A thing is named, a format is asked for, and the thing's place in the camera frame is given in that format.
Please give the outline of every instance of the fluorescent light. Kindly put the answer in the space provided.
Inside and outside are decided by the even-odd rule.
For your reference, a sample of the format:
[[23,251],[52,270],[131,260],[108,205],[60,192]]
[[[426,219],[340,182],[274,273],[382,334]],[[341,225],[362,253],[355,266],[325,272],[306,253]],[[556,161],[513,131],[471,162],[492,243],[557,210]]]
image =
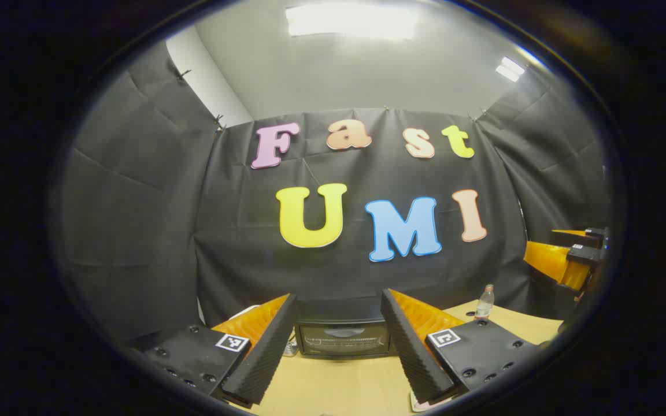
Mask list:
[[520,78],[520,75],[516,74],[515,72],[511,71],[510,69],[502,65],[495,68],[495,72],[501,74],[502,76],[513,82],[518,81],[518,78]]
[[523,74],[526,71],[525,69],[521,68],[519,64],[516,64],[515,62],[508,59],[507,56],[505,56],[502,59],[501,63],[502,66],[505,66],[506,68],[510,69],[511,71],[513,71],[513,73],[519,76],[520,74]]
[[412,39],[417,16],[394,7],[322,3],[288,8],[289,35],[346,34],[367,38]]

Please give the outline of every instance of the black curtain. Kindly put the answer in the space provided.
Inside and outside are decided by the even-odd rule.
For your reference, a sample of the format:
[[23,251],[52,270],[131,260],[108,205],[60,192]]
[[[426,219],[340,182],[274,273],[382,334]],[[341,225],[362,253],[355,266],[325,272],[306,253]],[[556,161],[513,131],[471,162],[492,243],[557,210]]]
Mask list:
[[[331,150],[327,127],[353,118],[373,142]],[[495,285],[496,304],[545,318],[566,306],[523,262],[526,239],[551,229],[605,226],[602,131],[581,100],[531,69],[478,120],[406,110],[298,113],[216,134],[212,115],[177,78],[164,44],[106,88],[69,156],[62,223],[69,276],[93,314],[127,339],[197,319],[216,324],[286,292],[301,300],[361,298],[391,287],[447,308]],[[274,168],[251,169],[261,127],[297,122]],[[473,158],[457,156],[441,130],[467,132]],[[412,157],[402,130],[423,129],[436,155]],[[325,223],[322,184],[343,183],[343,232],[322,248],[298,248],[279,232],[285,187],[307,187],[305,224]],[[452,193],[473,189],[488,235],[463,242]],[[372,263],[366,203],[387,199],[407,216],[436,199],[442,251]]]
[[61,191],[67,272],[116,337],[196,319],[190,236],[215,129],[161,42],[114,79],[76,135]]

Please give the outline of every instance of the letter m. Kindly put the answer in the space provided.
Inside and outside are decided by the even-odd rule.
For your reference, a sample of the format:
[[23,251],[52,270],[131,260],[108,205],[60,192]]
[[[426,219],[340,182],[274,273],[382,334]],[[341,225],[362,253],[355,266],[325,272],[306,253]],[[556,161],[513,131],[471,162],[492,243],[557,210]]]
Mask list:
[[367,203],[364,210],[372,214],[375,223],[375,250],[369,253],[369,260],[392,260],[394,251],[389,248],[390,239],[402,257],[408,255],[414,237],[417,237],[417,242],[413,254],[429,255],[441,251],[441,243],[436,239],[435,206],[433,198],[415,198],[407,221],[403,221],[389,200]]

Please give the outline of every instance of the orange letter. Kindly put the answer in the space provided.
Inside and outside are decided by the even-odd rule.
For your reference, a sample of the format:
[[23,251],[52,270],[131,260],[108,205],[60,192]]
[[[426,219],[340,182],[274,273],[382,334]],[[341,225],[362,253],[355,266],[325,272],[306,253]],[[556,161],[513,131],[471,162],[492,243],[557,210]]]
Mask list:
[[436,154],[436,149],[428,140],[428,133],[421,129],[404,129],[402,137],[405,141],[405,149],[415,158],[432,158]]
[[331,132],[328,136],[328,147],[333,150],[348,149],[349,147],[367,147],[372,144],[372,138],[367,135],[364,124],[358,120],[341,120],[328,126]]
[[463,190],[454,192],[452,198],[459,203],[462,210],[462,220],[464,221],[464,232],[462,240],[465,242],[476,242],[482,240],[487,235],[487,229],[479,221],[479,211],[476,209],[476,191]]

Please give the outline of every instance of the table surface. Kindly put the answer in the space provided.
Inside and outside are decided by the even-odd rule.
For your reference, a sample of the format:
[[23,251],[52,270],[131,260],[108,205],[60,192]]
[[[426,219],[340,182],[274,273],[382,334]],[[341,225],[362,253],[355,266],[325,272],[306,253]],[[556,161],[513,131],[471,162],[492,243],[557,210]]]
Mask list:
[[[473,300],[445,311],[470,321],[473,318],[466,313],[476,310],[477,303]],[[492,307],[490,320],[534,344],[552,339],[562,324],[499,306]],[[410,408],[410,385],[397,356],[331,361],[304,358],[300,353],[282,357],[261,405],[243,410],[259,416],[415,414]]]

